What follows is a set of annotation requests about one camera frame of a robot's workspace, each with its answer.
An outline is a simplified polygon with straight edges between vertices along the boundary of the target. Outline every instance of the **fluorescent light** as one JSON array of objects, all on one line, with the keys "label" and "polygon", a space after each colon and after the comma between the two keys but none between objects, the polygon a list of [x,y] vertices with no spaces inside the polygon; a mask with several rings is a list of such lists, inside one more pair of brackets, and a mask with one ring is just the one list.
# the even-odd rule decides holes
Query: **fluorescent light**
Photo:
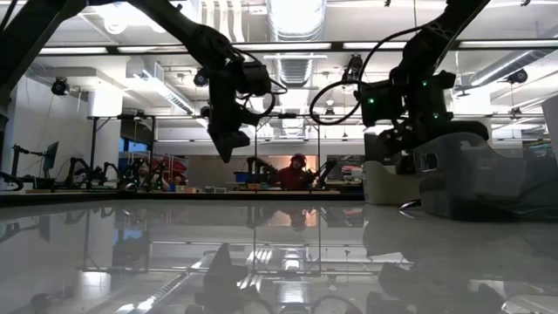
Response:
[{"label": "fluorescent light", "polygon": [[181,116],[181,115],[163,115],[163,116],[155,116],[155,119],[193,119],[194,116]]},{"label": "fluorescent light", "polygon": [[141,52],[187,52],[181,45],[159,45],[159,46],[127,46],[118,47],[121,53],[141,53]]},{"label": "fluorescent light", "polygon": [[233,44],[233,46],[234,48],[244,51],[303,51],[331,49],[331,43]]},{"label": "fluorescent light", "polygon": [[[344,43],[343,49],[372,49],[378,44],[378,42],[360,42],[360,43]],[[382,44],[380,50],[382,49],[403,49],[405,48],[406,42],[387,42]]]},{"label": "fluorescent light", "polygon": [[151,73],[146,70],[142,71],[147,77],[147,80],[142,79],[139,75],[134,74],[136,79],[140,79],[148,83],[160,96],[166,99],[169,103],[179,107],[184,113],[195,113],[195,110],[190,106],[182,97],[171,91],[165,83],[161,82],[158,78],[154,78]]},{"label": "fluorescent light", "polygon": [[276,55],[266,55],[263,56],[264,60],[314,60],[314,59],[326,59],[326,55],[286,55],[286,54],[276,54]]},{"label": "fluorescent light", "polygon": [[190,143],[190,142],[210,142],[211,140],[156,140],[158,143]]},{"label": "fluorescent light", "polygon": [[64,47],[64,48],[43,48],[39,54],[90,54],[108,53],[105,47]]},{"label": "fluorescent light", "polygon": [[558,39],[529,39],[529,40],[466,40],[459,43],[459,48],[536,48],[536,47],[558,47]]}]

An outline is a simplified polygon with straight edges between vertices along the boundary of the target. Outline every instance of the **security camera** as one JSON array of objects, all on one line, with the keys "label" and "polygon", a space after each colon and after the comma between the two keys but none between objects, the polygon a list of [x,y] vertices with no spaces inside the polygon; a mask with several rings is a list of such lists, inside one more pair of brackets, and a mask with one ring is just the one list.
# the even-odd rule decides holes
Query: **security camera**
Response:
[{"label": "security camera", "polygon": [[51,87],[51,92],[57,96],[66,96],[70,93],[70,86],[67,83],[68,78],[56,78]]},{"label": "security camera", "polygon": [[521,70],[517,71],[516,73],[508,76],[506,81],[509,84],[515,84],[515,83],[521,84],[521,83],[527,82],[528,77],[529,76],[527,75],[527,72],[525,70],[521,69]]}]

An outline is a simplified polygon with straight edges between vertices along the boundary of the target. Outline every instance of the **red object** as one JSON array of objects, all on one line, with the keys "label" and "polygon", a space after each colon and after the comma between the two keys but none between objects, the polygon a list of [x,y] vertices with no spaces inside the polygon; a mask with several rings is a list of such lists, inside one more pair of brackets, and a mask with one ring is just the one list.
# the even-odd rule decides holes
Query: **red object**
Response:
[{"label": "red object", "polygon": [[186,172],[187,170],[188,170],[188,167],[186,167],[186,165],[184,165],[182,163],[182,161],[180,161],[180,160],[174,160],[173,161],[173,171],[183,173],[183,172]]},{"label": "red object", "polygon": [[307,187],[304,186],[305,173],[302,169],[294,169],[293,167],[286,167],[277,173],[274,178],[275,182],[281,182],[281,188],[290,191],[301,191]]}]

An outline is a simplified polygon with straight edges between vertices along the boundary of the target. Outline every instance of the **plastic bin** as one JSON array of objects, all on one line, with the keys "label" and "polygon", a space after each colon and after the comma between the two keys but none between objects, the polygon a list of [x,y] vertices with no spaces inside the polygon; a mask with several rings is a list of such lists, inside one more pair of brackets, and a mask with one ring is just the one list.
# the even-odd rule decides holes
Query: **plastic bin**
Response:
[{"label": "plastic bin", "polygon": [[237,183],[246,183],[248,181],[248,172],[245,171],[237,171],[235,172],[236,182]]},{"label": "plastic bin", "polygon": [[467,221],[558,218],[558,165],[551,148],[507,158],[476,134],[453,133],[413,154],[428,213]]}]

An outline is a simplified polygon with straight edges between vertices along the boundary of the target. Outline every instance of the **air duct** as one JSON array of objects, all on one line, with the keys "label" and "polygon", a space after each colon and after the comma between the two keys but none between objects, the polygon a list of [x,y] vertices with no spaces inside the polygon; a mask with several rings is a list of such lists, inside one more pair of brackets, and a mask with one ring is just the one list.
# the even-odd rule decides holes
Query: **air duct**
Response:
[{"label": "air duct", "polygon": [[[270,40],[274,42],[312,42],[323,36],[326,0],[268,0]],[[313,59],[277,59],[277,79],[287,87],[311,84]],[[279,96],[279,103],[303,113],[308,105],[310,91],[298,90]]]},{"label": "air duct", "polygon": [[[558,25],[539,36],[539,39],[549,38],[558,38]],[[462,89],[467,89],[467,87],[472,88],[490,84],[497,79],[502,79],[512,73],[517,72],[527,65],[531,65],[535,61],[545,58],[547,55],[553,53],[554,51],[556,51],[556,49],[512,52],[504,58],[475,73],[471,77],[469,85],[463,86]]]}]

